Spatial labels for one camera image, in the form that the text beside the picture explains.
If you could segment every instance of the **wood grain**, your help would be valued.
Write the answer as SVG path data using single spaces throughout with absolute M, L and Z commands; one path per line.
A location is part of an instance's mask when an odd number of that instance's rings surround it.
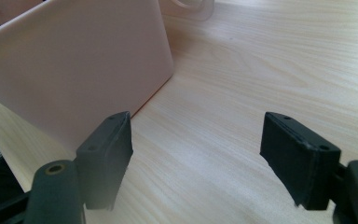
M 264 113 L 291 116 L 358 160 L 358 1 L 218 1 L 165 17 L 175 74 L 133 117 L 115 209 L 88 223 L 332 223 L 295 208 L 258 155 Z M 0 105 L 0 149 L 25 190 L 75 155 Z

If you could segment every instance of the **table surface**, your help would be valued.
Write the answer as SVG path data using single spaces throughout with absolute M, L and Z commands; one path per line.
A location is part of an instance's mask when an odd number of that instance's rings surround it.
M 132 118 L 115 209 L 88 223 L 332 223 L 296 208 L 259 155 L 282 113 L 358 160 L 358 1 L 217 1 L 204 22 L 164 17 L 173 77 Z M 0 105 L 0 149 L 24 190 L 71 150 Z

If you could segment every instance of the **light wood grain surface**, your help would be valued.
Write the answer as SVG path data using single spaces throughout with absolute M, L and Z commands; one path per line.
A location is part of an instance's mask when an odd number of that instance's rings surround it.
M 296 208 L 258 153 L 273 111 L 358 160 L 358 1 L 227 0 L 164 22 L 175 74 L 131 120 L 115 209 L 88 223 L 332 223 L 332 203 Z M 1 105 L 0 149 L 24 190 L 75 156 Z

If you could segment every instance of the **wooden table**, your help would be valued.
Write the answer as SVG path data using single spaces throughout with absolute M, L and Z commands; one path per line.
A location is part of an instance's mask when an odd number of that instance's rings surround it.
M 332 223 L 294 207 L 259 156 L 266 111 L 358 160 L 358 1 L 225 0 L 205 22 L 164 18 L 175 74 L 133 117 L 113 212 L 88 223 Z M 0 105 L 0 149 L 24 190 L 75 155 Z

